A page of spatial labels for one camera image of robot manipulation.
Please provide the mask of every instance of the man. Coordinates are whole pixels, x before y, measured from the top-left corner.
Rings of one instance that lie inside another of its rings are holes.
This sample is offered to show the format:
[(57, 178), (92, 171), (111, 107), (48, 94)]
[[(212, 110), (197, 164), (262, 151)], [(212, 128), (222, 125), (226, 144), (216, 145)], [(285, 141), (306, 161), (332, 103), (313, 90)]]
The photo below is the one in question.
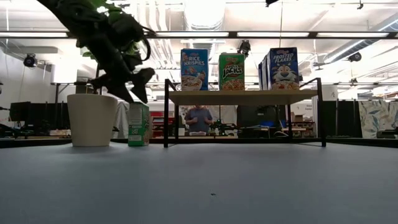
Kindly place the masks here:
[(185, 115), (185, 121), (189, 125), (189, 133), (201, 131), (209, 134), (209, 125), (213, 124), (213, 117), (207, 108), (195, 105)]

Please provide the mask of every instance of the gray table surface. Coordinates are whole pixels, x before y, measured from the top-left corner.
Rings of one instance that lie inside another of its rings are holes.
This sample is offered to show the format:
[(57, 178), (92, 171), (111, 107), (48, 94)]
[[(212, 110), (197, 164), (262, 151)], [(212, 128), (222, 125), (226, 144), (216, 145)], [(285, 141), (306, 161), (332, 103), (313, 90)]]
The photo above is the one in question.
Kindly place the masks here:
[(1, 224), (397, 222), (398, 149), (0, 149)]

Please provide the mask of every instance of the shelf top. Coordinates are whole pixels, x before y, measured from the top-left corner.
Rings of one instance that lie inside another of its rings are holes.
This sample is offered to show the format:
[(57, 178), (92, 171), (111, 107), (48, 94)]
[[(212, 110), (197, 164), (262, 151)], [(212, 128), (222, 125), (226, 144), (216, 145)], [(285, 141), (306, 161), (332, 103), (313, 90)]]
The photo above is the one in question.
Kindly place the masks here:
[(177, 105), (291, 105), (317, 95), (316, 90), (171, 91)]

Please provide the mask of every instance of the blue shirt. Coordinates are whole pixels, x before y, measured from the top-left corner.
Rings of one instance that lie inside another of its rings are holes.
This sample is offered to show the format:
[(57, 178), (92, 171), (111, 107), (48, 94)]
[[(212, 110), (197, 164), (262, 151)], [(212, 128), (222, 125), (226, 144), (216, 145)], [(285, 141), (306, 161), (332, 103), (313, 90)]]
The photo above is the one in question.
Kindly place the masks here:
[(195, 124), (191, 124), (189, 126), (189, 132), (199, 132), (203, 131), (209, 132), (209, 125), (205, 122), (205, 118), (210, 121), (213, 120), (213, 117), (210, 114), (210, 111), (206, 108), (192, 108), (188, 111), (187, 115), (185, 115), (185, 120), (189, 121), (193, 118), (198, 118), (198, 122)]

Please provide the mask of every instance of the green juice carton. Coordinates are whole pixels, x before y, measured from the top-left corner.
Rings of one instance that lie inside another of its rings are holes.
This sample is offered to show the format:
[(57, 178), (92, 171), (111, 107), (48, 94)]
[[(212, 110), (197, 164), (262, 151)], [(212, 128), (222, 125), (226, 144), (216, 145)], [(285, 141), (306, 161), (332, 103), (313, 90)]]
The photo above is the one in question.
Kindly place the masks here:
[(129, 146), (147, 146), (152, 136), (149, 107), (142, 103), (130, 103)]
[(244, 90), (244, 55), (222, 53), (218, 60), (220, 90)]

